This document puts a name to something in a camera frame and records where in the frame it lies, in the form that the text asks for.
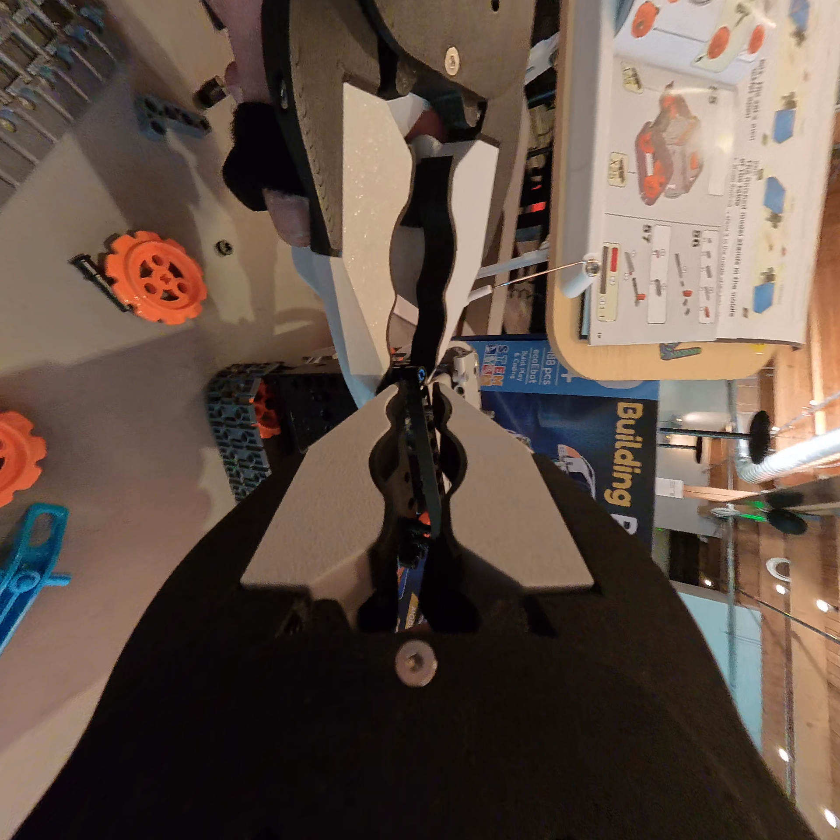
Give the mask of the long black holed beam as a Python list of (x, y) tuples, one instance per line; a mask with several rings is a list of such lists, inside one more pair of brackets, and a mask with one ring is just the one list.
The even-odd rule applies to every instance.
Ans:
[(424, 367), (406, 362), (395, 363), (395, 379), (401, 384), (405, 399), (408, 430), (404, 433), (407, 447), (416, 461), (423, 510), (428, 514), (428, 533), (432, 540), (439, 537), (443, 521), (442, 477), (438, 470), (437, 430), (434, 409), (427, 388)]

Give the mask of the person's left hand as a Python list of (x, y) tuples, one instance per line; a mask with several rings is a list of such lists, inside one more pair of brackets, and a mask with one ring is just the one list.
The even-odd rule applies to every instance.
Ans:
[(267, 212), (283, 241), (309, 247), (309, 202), (282, 136), (266, 76), (263, 3), (213, 1), (205, 6), (214, 16), (214, 26), (226, 34), (234, 56), (224, 77), (237, 105), (224, 182), (248, 209)]

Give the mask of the black pendant lamp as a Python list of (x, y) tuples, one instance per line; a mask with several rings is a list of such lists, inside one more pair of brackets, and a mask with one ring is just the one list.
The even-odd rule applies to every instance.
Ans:
[(758, 411), (752, 415), (749, 429), (743, 431), (710, 430), (704, 428), (686, 427), (677, 421), (658, 426), (658, 433), (665, 436), (693, 437), (696, 458), (702, 454), (701, 440), (729, 440), (745, 443), (748, 446), (749, 456), (754, 461), (763, 460), (770, 451), (772, 438), (772, 423), (770, 416), (765, 411)]
[(729, 503), (725, 506), (712, 507), (710, 514), (720, 520), (750, 521), (771, 526), (787, 536), (801, 536), (809, 528), (809, 521), (814, 519), (811, 515), (802, 515), (795, 511), (771, 507), (750, 507), (736, 506)]

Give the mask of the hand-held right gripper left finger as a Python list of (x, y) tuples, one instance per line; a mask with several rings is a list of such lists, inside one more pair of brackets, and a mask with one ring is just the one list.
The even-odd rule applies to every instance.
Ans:
[(411, 516), (404, 407), (388, 387), (308, 449), (244, 588), (336, 601), (351, 624), (397, 623), (397, 520)]

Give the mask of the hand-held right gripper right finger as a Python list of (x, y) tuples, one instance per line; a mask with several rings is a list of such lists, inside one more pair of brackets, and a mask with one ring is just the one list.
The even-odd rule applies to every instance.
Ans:
[(434, 624), (480, 624), (499, 601), (589, 592), (587, 567), (531, 449), (450, 387), (434, 388), (444, 496)]

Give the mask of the wooden desk riser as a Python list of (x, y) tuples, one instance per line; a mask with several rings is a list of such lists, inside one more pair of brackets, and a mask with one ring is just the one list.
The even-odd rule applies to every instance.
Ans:
[[(618, 2), (562, 2), (558, 68), (558, 107), (554, 138), (551, 261), (558, 265), (597, 256), (601, 235), (591, 233), (595, 208), (593, 172), (597, 170), (595, 111), (598, 46), (602, 15), (610, 17)], [(554, 352), (573, 373), (606, 381), (734, 380), (759, 369), (777, 345), (801, 347), (806, 342), (813, 276), (822, 225), (818, 228), (811, 285), (801, 343), (709, 342), (593, 346), (585, 337), (588, 307), (585, 294), (567, 298), (549, 289), (547, 325)]]

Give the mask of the orange gear wheel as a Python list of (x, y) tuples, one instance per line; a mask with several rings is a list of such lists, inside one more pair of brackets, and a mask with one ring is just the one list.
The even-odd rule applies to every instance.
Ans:
[(122, 313), (147, 322), (179, 326), (196, 319), (207, 299), (203, 270), (171, 238), (144, 230), (113, 237), (98, 259), (69, 259)]
[(21, 413), (1, 413), (1, 507), (19, 491), (31, 488), (47, 455), (46, 441), (34, 434), (34, 425)]

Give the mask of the silver ventilation duct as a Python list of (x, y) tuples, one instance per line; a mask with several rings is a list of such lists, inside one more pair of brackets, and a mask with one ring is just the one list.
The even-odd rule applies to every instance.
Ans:
[(738, 442), (734, 458), (735, 469), (741, 481), (750, 485), (792, 476), (813, 468), (824, 460), (839, 454), (839, 428), (813, 436), (793, 446), (767, 455), (760, 463), (751, 460), (748, 439)]

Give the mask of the grey toy robot vehicle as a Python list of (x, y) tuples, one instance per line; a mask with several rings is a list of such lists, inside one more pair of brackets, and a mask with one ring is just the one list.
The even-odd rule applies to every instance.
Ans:
[[(448, 387), (456, 399), (480, 407), (479, 356), (467, 342), (452, 341), (434, 373), (427, 374), (424, 411), (434, 433), (434, 463), (438, 492), (450, 486), (439, 465), (443, 434), (434, 420), (433, 383)], [(337, 351), (288, 364), (231, 364), (211, 379), (205, 390), (206, 416), (237, 503), (243, 501), (272, 471), (296, 453), (305, 453), (327, 433), (361, 409), (345, 381)], [(397, 442), (397, 468), (389, 480), (396, 510), (417, 520), (426, 515), (422, 481), (417, 475), (411, 420)]]

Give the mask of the robot kit box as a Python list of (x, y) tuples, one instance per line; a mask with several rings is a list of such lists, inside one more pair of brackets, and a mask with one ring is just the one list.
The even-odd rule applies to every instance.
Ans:
[(465, 341), (478, 355), (485, 413), (650, 549), (659, 383), (586, 379), (567, 369), (542, 335)]

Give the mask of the instruction booklet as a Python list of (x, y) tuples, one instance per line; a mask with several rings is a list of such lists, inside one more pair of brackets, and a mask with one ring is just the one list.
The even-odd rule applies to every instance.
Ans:
[(595, 111), (590, 345), (801, 343), (838, 2), (618, 2)]

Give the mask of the teal plastic wrench tool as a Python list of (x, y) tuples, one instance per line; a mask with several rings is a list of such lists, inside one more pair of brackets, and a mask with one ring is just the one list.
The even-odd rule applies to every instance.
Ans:
[(1, 571), (1, 651), (46, 588), (67, 587), (68, 574), (56, 572), (70, 513), (37, 503), (26, 510)]

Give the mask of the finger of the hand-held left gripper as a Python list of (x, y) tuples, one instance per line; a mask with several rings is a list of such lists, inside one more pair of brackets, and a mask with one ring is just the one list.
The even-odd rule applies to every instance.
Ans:
[(323, 304), (344, 381), (362, 407), (391, 365), (392, 238), (411, 192), (414, 163), (406, 136), (421, 118), (421, 99), (409, 94), (386, 101), (344, 86), (342, 106), (342, 244), (336, 256), (293, 248), (292, 259)]
[(414, 141), (414, 218), (423, 231), (416, 282), (414, 363), (431, 371), (468, 305), (504, 214), (511, 179), (529, 135), (528, 108), (516, 106), (512, 135), (487, 140)]

